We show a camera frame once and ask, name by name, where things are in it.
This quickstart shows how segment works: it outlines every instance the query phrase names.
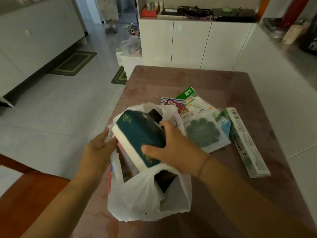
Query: drawer handle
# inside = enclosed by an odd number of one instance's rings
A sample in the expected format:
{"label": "drawer handle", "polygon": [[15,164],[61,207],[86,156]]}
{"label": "drawer handle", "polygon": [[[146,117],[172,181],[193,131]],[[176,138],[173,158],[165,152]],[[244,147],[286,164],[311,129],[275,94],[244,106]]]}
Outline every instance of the drawer handle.
{"label": "drawer handle", "polygon": [[31,32],[30,32],[29,30],[25,30],[25,34],[26,34],[27,36],[31,36]]}

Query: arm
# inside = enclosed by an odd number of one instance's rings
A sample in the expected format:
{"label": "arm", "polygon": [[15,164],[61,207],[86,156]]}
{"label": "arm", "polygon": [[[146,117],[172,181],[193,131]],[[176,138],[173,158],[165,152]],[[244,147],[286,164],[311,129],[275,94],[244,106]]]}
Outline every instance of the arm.
{"label": "arm", "polygon": [[224,164],[203,152],[171,123],[161,124],[166,132],[166,147],[144,145],[142,151],[181,172],[198,177],[206,184],[228,218],[246,237],[317,237]]}
{"label": "arm", "polygon": [[117,140],[104,143],[108,129],[86,146],[77,174],[52,200],[22,235],[28,237],[69,237],[93,192],[98,188]]}

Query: hand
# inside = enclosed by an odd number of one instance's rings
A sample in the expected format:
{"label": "hand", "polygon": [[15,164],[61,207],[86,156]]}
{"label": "hand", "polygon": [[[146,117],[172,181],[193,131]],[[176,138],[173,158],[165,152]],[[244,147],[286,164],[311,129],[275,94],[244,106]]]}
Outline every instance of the hand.
{"label": "hand", "polygon": [[109,164],[111,153],[117,147],[118,140],[115,137],[108,143],[104,142],[108,133],[109,129],[106,128],[86,145],[75,177],[96,188]]}
{"label": "hand", "polygon": [[180,172],[198,176],[209,154],[182,135],[180,130],[174,128],[169,121],[162,121],[160,124],[165,129],[166,146],[157,148],[143,145],[142,152],[178,169]]}

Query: green mat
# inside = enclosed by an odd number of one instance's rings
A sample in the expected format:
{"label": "green mat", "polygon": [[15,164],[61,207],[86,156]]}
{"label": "green mat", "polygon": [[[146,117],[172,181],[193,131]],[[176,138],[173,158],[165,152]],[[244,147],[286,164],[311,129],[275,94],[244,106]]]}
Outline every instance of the green mat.
{"label": "green mat", "polygon": [[48,73],[75,76],[96,55],[94,52],[75,51]]}
{"label": "green mat", "polygon": [[126,78],[124,68],[120,67],[117,74],[112,79],[111,83],[125,85],[127,82],[128,82],[128,79]]}

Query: red box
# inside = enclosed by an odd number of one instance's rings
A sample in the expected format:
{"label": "red box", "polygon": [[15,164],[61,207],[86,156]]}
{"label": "red box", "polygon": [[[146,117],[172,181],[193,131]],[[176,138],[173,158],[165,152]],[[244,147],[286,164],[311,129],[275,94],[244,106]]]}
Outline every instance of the red box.
{"label": "red box", "polygon": [[147,10],[146,5],[143,7],[141,15],[142,17],[156,17],[159,13],[159,6],[157,6],[156,10]]}

